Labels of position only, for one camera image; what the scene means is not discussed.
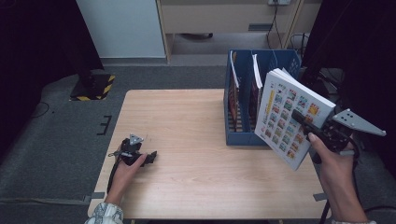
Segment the light wood tabletop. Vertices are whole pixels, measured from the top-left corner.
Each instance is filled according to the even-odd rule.
[[[325,201],[309,156],[292,171],[271,148],[229,147],[224,90],[128,91],[108,153],[130,133],[141,153],[158,151],[141,168],[121,208],[132,219],[320,218]],[[95,192],[106,192],[114,157],[105,157]],[[104,199],[92,199],[88,211]]]

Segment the file holder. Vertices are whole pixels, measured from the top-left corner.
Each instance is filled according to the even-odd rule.
[[[230,56],[233,52],[236,52],[233,67],[239,80],[238,119],[236,130],[233,128],[233,118],[228,108],[228,92],[230,88],[230,78],[232,77]],[[254,78],[253,54],[257,54],[259,70],[262,76],[262,84],[264,84],[266,74],[275,68],[285,68],[291,76],[296,79],[300,73],[301,60],[293,49],[229,50],[223,100],[225,138],[228,146],[266,146],[265,142],[254,133],[256,123],[251,122],[248,115],[251,82]]]

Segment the carpeted floor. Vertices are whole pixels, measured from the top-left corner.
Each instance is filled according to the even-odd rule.
[[[69,101],[78,77],[49,84],[32,119],[0,167],[0,198],[41,198],[81,201],[96,185],[117,122],[123,97],[138,89],[220,89],[225,66],[107,67],[116,76],[105,100]],[[101,123],[111,121],[104,135]],[[396,181],[373,151],[361,153],[357,168],[361,202],[365,208],[396,206]],[[88,205],[1,203],[0,223],[83,223]],[[378,223],[396,220],[393,210],[369,214]],[[313,224],[317,220],[284,220],[285,224]]]

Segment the person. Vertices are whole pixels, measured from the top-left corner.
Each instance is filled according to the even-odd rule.
[[[352,181],[353,157],[340,156],[331,152],[313,133],[310,133],[308,138],[322,160],[319,180],[332,209],[334,218],[332,224],[375,224],[374,221],[368,220],[356,195]],[[123,214],[120,209],[122,195],[146,156],[141,156],[131,166],[123,161],[119,164],[105,202],[95,208],[92,217],[85,222],[86,224],[122,223]]]

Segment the yellow and black hazard tape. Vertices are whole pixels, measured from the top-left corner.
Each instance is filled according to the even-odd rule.
[[[108,95],[108,92],[111,89],[111,85],[113,85],[113,81],[114,81],[115,77],[116,76],[111,75],[108,78],[106,87],[104,88],[103,93],[101,95],[95,95],[95,96],[81,95],[81,96],[76,96],[76,97],[70,97],[70,100],[71,101],[90,101],[90,100],[103,100],[103,99],[105,99],[107,97],[107,95]]]

